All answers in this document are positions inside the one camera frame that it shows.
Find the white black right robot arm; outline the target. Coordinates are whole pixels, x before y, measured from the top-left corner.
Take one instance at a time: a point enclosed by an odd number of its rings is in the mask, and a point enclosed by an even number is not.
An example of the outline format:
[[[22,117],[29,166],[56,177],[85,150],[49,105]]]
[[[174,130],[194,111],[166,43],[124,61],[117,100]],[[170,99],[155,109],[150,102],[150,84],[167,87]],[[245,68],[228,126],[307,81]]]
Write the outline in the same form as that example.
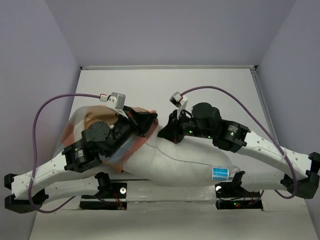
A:
[[[262,161],[282,171],[280,184],[303,199],[312,199],[319,187],[319,153],[302,154],[278,147],[248,127],[222,119],[220,111],[209,103],[198,103],[191,112],[174,110],[157,136],[175,144],[185,136],[211,139],[221,150]]]

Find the multicolour checked pillowcase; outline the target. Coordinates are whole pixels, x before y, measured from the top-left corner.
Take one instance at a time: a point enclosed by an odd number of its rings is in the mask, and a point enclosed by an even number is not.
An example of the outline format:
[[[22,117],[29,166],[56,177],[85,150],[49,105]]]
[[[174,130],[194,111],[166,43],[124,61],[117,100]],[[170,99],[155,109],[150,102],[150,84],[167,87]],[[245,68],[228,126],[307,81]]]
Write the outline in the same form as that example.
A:
[[[78,108],[68,120],[57,151],[66,171],[83,173],[106,164],[118,172],[134,173],[129,164],[159,126],[155,110],[124,108],[127,116],[102,106]]]

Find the white pillow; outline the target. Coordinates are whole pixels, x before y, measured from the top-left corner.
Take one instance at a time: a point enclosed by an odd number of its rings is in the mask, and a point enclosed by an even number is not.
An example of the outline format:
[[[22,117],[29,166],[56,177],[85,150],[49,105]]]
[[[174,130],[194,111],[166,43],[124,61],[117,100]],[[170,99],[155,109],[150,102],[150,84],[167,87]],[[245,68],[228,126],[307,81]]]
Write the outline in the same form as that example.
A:
[[[69,118],[54,155],[80,140],[81,132],[99,121],[111,126],[117,117],[102,105],[78,108]],[[145,137],[132,136],[112,157],[102,157],[99,169],[114,169],[157,184],[179,187],[217,184],[221,177],[213,174],[214,169],[227,169],[228,177],[240,171],[220,149],[191,137],[175,144],[157,136],[161,129],[155,122]]]

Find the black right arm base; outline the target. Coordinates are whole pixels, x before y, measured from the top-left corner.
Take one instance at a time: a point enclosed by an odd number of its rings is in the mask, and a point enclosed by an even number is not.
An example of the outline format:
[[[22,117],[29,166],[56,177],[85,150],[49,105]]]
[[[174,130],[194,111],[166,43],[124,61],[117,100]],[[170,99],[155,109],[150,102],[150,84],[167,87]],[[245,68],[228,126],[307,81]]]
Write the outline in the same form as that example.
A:
[[[215,185],[215,206],[218,210],[263,210],[262,193],[248,191],[242,187],[245,171],[235,173],[232,181],[221,182]]]

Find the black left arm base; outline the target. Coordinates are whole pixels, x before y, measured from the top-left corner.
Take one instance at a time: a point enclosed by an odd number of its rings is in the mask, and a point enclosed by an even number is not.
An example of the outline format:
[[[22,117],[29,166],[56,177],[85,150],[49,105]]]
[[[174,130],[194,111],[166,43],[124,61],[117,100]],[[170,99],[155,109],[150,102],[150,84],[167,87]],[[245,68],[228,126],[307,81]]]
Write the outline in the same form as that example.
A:
[[[126,210],[128,184],[111,180],[109,175],[103,172],[97,173],[94,177],[98,182],[98,192],[94,195],[82,195],[79,208],[82,210]]]

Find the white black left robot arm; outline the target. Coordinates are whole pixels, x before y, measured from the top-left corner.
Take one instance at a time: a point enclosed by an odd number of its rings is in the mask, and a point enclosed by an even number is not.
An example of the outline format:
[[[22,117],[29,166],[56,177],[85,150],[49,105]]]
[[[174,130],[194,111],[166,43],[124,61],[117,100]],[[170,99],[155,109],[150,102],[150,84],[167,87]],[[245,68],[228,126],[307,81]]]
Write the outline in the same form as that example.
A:
[[[41,212],[44,204],[58,199],[116,196],[107,171],[146,178],[158,130],[155,110],[125,107],[120,115],[103,105],[82,106],[68,120],[53,159],[27,173],[5,176],[11,194],[4,207],[26,214]]]

